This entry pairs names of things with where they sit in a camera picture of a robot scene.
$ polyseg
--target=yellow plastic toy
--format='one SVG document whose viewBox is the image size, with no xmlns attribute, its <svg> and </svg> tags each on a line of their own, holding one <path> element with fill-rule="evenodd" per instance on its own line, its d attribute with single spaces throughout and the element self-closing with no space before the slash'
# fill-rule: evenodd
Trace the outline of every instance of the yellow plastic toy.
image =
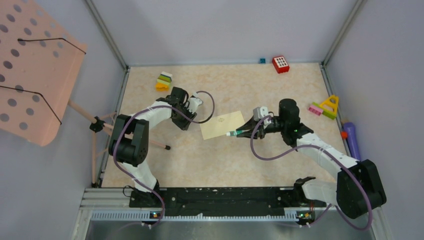
<svg viewBox="0 0 424 240">
<path fill-rule="evenodd" d="M 163 91 L 167 91 L 168 89 L 169 89 L 168 85 L 165 85 L 165 84 L 160 83 L 160 82 L 156 83 L 156 91 L 163 92 Z"/>
<path fill-rule="evenodd" d="M 317 106 L 318 108 L 322 109 L 322 114 L 330 119 L 335 119 L 337 117 L 337 107 L 339 106 L 339 97 L 336 95 L 331 95 L 328 97 L 325 101 L 323 101 L 321 104 L 318 104 L 316 102 L 312 103 L 313 105 Z"/>
</svg>

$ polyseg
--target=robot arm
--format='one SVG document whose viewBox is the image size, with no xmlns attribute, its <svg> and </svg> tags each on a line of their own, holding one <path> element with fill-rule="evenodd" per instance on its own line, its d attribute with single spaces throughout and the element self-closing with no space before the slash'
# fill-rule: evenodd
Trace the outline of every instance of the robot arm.
<svg viewBox="0 0 424 240">
<path fill-rule="evenodd" d="M 372 209 L 386 203 L 386 194 L 377 167 L 372 161 L 368 159 L 357 161 L 322 141 L 312 129 L 300 122 L 299 108 L 293 99 L 281 100 L 278 114 L 279 116 L 274 115 L 270 120 L 263 121 L 257 132 L 254 133 L 256 124 L 269 116 L 267 107 L 255 108 L 253 117 L 236 130 L 236 136 L 238 138 L 250 138 L 254 134 L 253 139 L 263 139 L 267 133 L 280 133 L 284 142 L 292 148 L 304 145 L 318 146 L 319 148 L 302 147 L 298 148 L 297 151 L 311 157 L 329 172 L 336 182 L 325 182 L 314 177 L 298 179 L 295 188 L 301 186 L 304 198 L 339 206 L 342 212 L 352 219 L 367 212 L 367 206 L 359 188 L 336 162 L 323 153 L 325 150 L 353 173 L 365 190 Z"/>
<path fill-rule="evenodd" d="M 167 119 L 172 119 L 172 122 L 181 130 L 187 130 L 191 122 L 169 107 L 173 107 L 190 119 L 194 119 L 197 115 L 196 110 L 202 104 L 203 101 L 198 97 L 197 93 L 189 97 L 185 90 L 179 87 L 173 87 L 170 95 L 165 98 L 161 97 L 157 99 L 147 108 L 151 109 L 150 111 L 138 115 L 131 122 L 125 131 L 126 136 L 122 138 L 118 145 L 116 154 L 117 161 L 122 163 L 135 179 L 140 180 L 140 182 L 144 183 L 150 189 L 159 188 L 157 179 L 152 175 L 149 165 L 147 161 L 145 161 L 149 149 L 149 130 Z M 113 155 L 118 137 L 131 116 L 120 114 L 116 118 L 108 147 L 110 155 Z M 135 188 L 142 192 L 150 192 L 138 183 L 135 183 Z"/>
</svg>

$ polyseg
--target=purple toy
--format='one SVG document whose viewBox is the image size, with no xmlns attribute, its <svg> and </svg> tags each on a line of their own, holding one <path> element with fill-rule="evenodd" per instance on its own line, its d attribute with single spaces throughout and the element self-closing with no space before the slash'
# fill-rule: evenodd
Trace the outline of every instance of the purple toy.
<svg viewBox="0 0 424 240">
<path fill-rule="evenodd" d="M 343 130 L 347 132 L 347 145 L 349 146 L 351 157 L 362 161 L 358 148 L 355 125 L 352 122 L 346 122 L 343 124 Z"/>
</svg>

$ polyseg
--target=red lego brick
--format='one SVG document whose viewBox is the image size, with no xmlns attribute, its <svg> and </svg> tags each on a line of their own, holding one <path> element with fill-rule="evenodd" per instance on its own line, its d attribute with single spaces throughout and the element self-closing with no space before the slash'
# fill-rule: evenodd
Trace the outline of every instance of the red lego brick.
<svg viewBox="0 0 424 240">
<path fill-rule="evenodd" d="M 272 64 L 279 74 L 286 73 L 290 69 L 289 63 L 286 61 L 284 56 L 276 56 L 272 58 Z"/>
</svg>

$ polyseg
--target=gray wall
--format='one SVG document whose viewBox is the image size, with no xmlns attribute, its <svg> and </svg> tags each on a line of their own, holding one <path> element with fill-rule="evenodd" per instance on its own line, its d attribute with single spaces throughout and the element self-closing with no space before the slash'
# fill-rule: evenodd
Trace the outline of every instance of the gray wall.
<svg viewBox="0 0 424 240">
<path fill-rule="evenodd" d="M 329 66 L 343 114 L 374 161 L 395 239 L 422 239 L 424 1 L 368 1 Z"/>
<path fill-rule="evenodd" d="M 322 61 L 356 0 L 94 0 L 129 65 Z"/>
<path fill-rule="evenodd" d="M 95 115 L 112 112 L 123 71 L 82 0 L 37 0 L 87 55 L 71 99 Z M 0 239 L 64 240 L 91 182 L 89 122 L 69 107 L 55 140 L 39 147 L 0 130 Z M 104 147 L 101 133 L 98 145 Z"/>
</svg>

